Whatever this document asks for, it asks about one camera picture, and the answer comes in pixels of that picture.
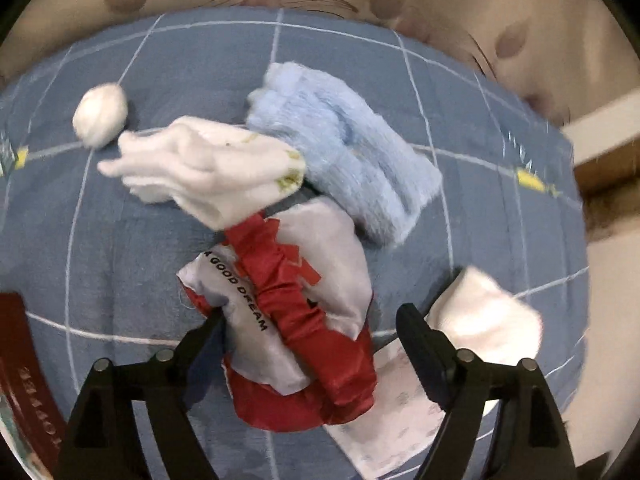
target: metal screw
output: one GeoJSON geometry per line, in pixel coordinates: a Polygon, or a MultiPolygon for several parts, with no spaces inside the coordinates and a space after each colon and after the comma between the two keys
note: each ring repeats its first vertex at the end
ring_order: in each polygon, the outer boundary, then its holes
{"type": "Polygon", "coordinates": [[[105,371],[107,368],[109,368],[109,365],[111,364],[111,361],[109,361],[106,358],[102,358],[102,359],[98,359],[95,363],[94,363],[94,370],[96,372],[103,372],[105,371]]]}
{"type": "Polygon", "coordinates": [[[156,354],[156,359],[161,363],[165,363],[174,358],[174,351],[169,348],[163,348],[156,354]]]}
{"type": "Polygon", "coordinates": [[[524,366],[526,370],[529,370],[529,372],[532,372],[536,368],[538,368],[538,363],[535,362],[533,359],[529,359],[528,357],[525,357],[522,360],[522,366],[524,366]]]}
{"type": "Polygon", "coordinates": [[[474,354],[467,348],[461,348],[460,350],[458,350],[456,355],[458,356],[458,359],[460,359],[463,363],[470,363],[476,357],[476,354],[474,354]]]}

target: blue fluffy cloth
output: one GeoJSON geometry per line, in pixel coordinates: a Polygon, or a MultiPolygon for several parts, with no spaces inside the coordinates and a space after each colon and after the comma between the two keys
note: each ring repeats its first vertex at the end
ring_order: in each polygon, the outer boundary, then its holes
{"type": "Polygon", "coordinates": [[[440,192],[437,168],[338,78],[273,63],[248,99],[248,128],[299,150],[306,179],[376,243],[402,243],[440,192]]]}

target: beige patterned fabric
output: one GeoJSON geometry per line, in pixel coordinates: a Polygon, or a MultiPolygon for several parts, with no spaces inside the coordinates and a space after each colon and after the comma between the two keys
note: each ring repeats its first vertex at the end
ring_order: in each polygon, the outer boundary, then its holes
{"type": "Polygon", "coordinates": [[[110,25],[228,5],[392,27],[497,80],[558,125],[640,86],[640,61],[601,0],[32,0],[0,46],[0,81],[110,25]]]}

